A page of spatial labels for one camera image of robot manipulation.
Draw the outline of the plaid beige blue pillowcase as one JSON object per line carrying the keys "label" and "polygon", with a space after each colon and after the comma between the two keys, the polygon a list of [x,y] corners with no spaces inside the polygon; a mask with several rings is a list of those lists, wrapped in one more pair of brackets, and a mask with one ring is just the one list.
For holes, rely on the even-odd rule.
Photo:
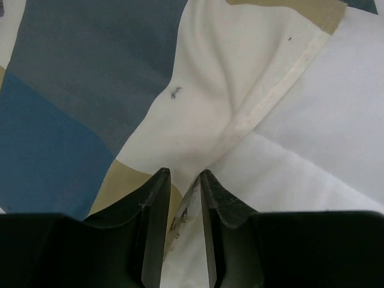
{"label": "plaid beige blue pillowcase", "polygon": [[[189,2],[1,2],[1,215],[64,214],[82,221],[169,169],[158,156],[175,126],[169,86]],[[335,31],[304,1],[230,2],[294,6],[326,32]],[[213,173],[202,170],[191,187],[201,208],[208,276],[200,192],[205,170]],[[187,220],[170,175],[158,287]],[[324,211],[383,215],[369,209],[276,212]]]}

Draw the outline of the white pillow yellow edge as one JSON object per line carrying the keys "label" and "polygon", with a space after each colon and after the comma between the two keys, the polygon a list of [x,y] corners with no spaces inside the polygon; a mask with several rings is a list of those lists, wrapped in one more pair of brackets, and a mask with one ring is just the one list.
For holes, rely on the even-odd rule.
{"label": "white pillow yellow edge", "polygon": [[200,203],[211,169],[262,212],[383,211],[383,2],[296,7],[190,1],[170,99],[175,126],[159,164],[183,196],[163,287],[206,287]]}

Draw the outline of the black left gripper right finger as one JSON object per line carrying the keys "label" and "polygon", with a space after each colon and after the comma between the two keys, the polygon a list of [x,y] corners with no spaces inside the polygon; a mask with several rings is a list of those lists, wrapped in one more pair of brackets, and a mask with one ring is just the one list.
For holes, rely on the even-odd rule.
{"label": "black left gripper right finger", "polygon": [[383,215],[258,212],[200,174],[211,287],[382,287]]}

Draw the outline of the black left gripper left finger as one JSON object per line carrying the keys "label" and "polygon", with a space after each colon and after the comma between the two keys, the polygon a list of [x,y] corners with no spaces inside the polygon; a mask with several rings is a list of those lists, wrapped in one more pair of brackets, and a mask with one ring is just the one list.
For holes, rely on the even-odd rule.
{"label": "black left gripper left finger", "polygon": [[1,215],[1,286],[158,287],[170,192],[170,170],[162,168],[82,221]]}

